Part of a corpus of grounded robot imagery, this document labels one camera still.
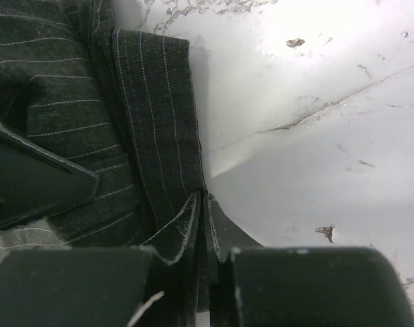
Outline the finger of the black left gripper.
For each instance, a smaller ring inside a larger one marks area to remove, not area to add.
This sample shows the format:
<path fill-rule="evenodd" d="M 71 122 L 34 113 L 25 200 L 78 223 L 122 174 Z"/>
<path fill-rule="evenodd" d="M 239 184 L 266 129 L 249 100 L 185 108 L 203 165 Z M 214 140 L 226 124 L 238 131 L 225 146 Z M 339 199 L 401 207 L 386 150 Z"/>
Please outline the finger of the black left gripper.
<path fill-rule="evenodd" d="M 12 230 L 94 199 L 99 176 L 0 124 L 0 230 Z"/>

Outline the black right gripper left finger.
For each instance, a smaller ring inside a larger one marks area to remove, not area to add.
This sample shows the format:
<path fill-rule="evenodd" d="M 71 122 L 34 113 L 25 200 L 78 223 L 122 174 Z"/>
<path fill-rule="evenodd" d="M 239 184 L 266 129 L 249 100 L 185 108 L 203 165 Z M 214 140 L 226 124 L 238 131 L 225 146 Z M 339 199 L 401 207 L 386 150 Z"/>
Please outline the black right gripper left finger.
<path fill-rule="evenodd" d="M 9 254 L 0 263 L 0 326 L 194 326 L 200 215 L 196 192 L 139 246 Z"/>

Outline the dark striped long sleeve shirt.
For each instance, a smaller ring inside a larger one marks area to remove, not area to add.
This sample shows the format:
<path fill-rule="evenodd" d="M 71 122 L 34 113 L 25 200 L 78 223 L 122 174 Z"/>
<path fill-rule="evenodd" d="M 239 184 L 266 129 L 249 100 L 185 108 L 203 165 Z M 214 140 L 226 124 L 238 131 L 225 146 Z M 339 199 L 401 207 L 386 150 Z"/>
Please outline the dark striped long sleeve shirt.
<path fill-rule="evenodd" d="M 0 124 L 100 179 L 88 203 L 0 236 L 130 246 L 206 189 L 187 40 L 115 27 L 110 1 L 0 1 Z"/>

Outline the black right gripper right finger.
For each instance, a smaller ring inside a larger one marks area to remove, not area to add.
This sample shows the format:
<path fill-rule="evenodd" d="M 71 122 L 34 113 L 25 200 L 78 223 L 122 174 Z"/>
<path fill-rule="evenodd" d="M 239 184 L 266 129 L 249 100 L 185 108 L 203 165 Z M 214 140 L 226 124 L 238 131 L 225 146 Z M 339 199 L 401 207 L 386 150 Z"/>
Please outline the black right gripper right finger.
<path fill-rule="evenodd" d="M 414 326 L 386 257 L 369 247 L 264 247 L 204 198 L 212 326 Z"/>

